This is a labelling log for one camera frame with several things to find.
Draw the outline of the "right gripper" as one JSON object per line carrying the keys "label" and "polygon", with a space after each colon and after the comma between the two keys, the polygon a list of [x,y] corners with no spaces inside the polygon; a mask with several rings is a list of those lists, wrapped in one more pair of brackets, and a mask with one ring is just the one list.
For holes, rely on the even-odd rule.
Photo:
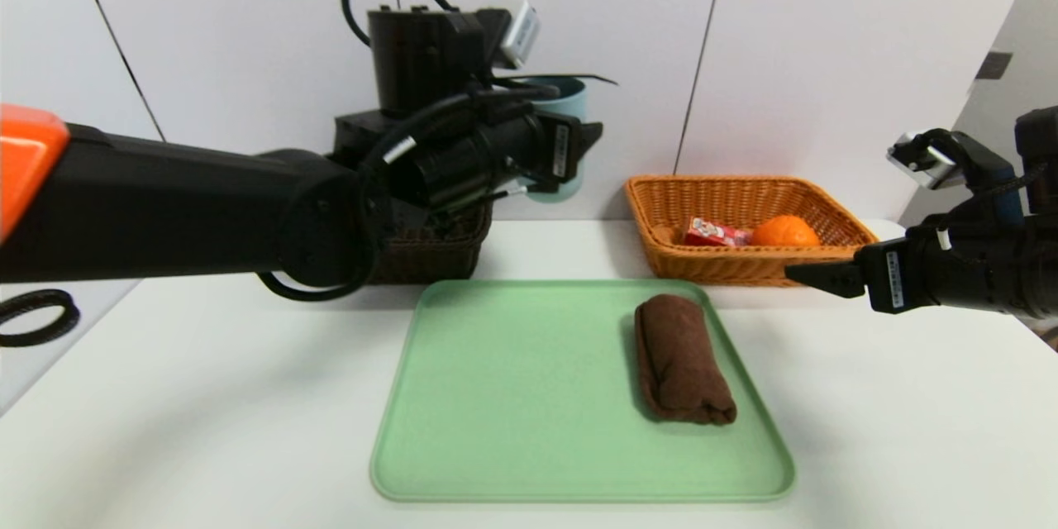
{"label": "right gripper", "polygon": [[934,229],[907,229],[897,239],[858,250],[854,261],[787,264],[787,279],[824,293],[870,296],[876,312],[902,314],[923,307],[997,310],[991,268],[944,241]]}

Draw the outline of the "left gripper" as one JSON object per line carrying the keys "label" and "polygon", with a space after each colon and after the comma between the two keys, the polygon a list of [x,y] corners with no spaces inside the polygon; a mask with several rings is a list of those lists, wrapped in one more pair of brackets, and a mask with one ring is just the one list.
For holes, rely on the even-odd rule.
{"label": "left gripper", "polygon": [[577,174],[577,149],[586,154],[603,135],[603,123],[537,110],[484,110],[481,135],[490,185],[516,178],[560,185]]}

